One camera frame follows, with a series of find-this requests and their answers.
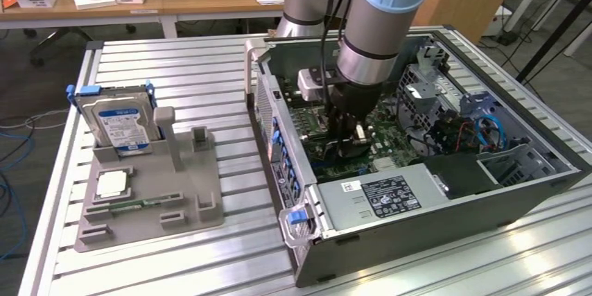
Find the extruded aluminum table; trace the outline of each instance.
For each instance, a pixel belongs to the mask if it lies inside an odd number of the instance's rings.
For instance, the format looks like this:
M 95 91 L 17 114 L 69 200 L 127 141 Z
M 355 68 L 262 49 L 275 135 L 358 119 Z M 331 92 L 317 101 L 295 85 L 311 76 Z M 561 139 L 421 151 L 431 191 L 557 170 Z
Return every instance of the extruded aluminum table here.
M 441 29 L 570 147 L 592 144 L 455 31 Z M 590 295 L 592 177 L 510 226 L 309 288 L 297 288 L 245 103 L 245 42 L 263 35 L 106 42 L 85 56 L 78 86 L 151 80 L 177 131 L 217 137 L 226 223 L 207 231 L 77 253 L 73 245 L 94 138 L 71 109 L 21 295 Z M 451 59 L 467 91 L 482 86 Z

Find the power supply label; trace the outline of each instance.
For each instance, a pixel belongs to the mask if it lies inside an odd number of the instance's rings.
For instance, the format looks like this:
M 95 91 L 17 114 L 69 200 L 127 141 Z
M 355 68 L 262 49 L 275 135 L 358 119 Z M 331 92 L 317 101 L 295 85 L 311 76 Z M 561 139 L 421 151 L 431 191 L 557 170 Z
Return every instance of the power supply label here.
M 381 218 L 422 208 L 403 176 L 363 184 L 362 189 L 374 213 Z

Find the blue hard drive label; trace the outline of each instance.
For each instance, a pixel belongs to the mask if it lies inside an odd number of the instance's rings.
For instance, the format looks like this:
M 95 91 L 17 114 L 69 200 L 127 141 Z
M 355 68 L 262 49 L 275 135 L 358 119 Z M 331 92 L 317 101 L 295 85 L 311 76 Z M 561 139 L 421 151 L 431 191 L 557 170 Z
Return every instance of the blue hard drive label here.
M 111 117 L 111 116 L 122 116 L 125 114 L 139 114 L 139 113 L 141 110 L 138 109 L 121 109 L 121 110 L 101 111 L 99 116 Z
M 141 110 L 135 108 L 99 112 L 111 144 L 122 155 L 134 155 L 138 150 L 150 145 L 147 130 L 138 123 L 141 117 Z

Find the barcode label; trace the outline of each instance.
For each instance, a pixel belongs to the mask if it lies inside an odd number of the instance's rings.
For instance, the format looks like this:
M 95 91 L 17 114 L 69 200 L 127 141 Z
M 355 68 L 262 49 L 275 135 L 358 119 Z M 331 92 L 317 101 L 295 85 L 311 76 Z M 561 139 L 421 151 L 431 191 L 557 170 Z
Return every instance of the barcode label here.
M 342 187 L 343 192 L 362 190 L 362 183 L 359 180 L 355 180 L 353 182 L 342 183 Z

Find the office chair leg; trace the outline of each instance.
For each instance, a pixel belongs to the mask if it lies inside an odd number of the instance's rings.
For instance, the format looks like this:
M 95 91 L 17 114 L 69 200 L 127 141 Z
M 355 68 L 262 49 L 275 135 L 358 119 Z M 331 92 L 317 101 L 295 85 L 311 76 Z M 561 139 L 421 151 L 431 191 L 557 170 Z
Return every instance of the office chair leg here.
M 57 40 L 63 38 L 66 34 L 69 34 L 70 28 L 61 28 L 58 29 L 46 40 L 42 41 L 42 43 L 38 44 L 38 46 L 31 50 L 30 56 L 31 56 L 31 64 L 35 67 L 45 66 L 45 60 L 38 57 L 38 54 L 47 49 L 49 46 L 51 46 Z
M 26 34 L 29 38 L 38 37 L 38 31 L 35 29 L 23 29 L 23 34 Z
M 137 32 L 137 26 L 133 24 L 127 24 L 126 30 L 129 31 L 130 34 L 134 34 Z
M 86 39 L 87 42 L 93 41 L 93 37 L 90 36 L 90 34 L 87 34 L 87 32 L 83 29 L 81 29 L 79 27 L 71 27 L 70 31 L 73 33 L 75 33 L 77 35 L 79 35 L 83 39 Z

